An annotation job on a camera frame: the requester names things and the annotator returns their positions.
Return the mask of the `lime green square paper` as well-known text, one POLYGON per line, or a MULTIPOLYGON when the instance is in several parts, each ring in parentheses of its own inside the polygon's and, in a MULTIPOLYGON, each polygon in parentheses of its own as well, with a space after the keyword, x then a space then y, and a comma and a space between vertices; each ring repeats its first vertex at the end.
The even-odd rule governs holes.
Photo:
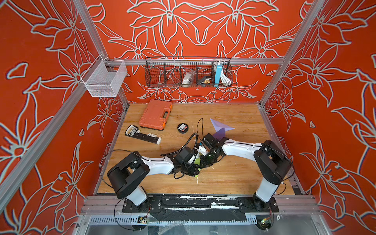
POLYGON ((196 158, 193 163, 193 167, 194 167, 193 174, 195 178, 197 178, 200 173, 200 163, 201 163, 200 157, 196 158))

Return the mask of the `light lavender square paper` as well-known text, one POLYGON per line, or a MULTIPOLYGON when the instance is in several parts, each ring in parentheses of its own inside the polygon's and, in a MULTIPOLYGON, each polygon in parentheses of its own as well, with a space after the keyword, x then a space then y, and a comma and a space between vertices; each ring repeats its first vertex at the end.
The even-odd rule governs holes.
POLYGON ((211 121, 211 123, 212 123, 216 132, 220 131, 221 129, 224 129, 225 132, 235 129, 235 128, 229 126, 229 125, 226 125, 226 124, 219 122, 217 120, 214 120, 212 118, 210 119, 210 121, 211 121))

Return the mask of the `dark purple square paper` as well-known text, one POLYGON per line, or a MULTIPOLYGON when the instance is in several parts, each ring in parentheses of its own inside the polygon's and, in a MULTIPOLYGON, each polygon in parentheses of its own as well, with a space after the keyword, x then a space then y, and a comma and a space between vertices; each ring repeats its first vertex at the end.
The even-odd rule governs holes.
POLYGON ((216 138, 218 141, 225 138, 225 128, 219 129, 216 133, 212 135, 214 138, 216 138))

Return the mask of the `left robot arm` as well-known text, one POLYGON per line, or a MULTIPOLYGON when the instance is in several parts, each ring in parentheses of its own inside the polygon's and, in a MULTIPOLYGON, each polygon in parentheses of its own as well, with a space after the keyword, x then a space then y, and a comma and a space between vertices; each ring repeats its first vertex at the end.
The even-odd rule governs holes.
POLYGON ((157 174, 183 175, 195 177, 200 173, 199 165, 185 161, 181 156, 148 158, 139 152, 131 152, 107 172, 108 180, 119 199, 127 199, 136 207, 148 201, 146 191, 140 186, 147 177, 157 174))

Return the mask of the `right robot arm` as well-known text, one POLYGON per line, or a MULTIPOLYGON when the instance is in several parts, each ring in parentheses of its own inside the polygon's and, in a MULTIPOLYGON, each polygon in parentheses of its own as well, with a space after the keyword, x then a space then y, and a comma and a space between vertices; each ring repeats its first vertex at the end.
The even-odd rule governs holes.
POLYGON ((271 199, 285 176, 293 167, 292 162, 270 140, 264 143, 237 142, 232 139, 208 138, 198 147, 200 168, 209 167, 219 162, 219 157, 237 156, 255 161, 263 179, 252 196, 251 208, 263 212, 271 208, 271 199))

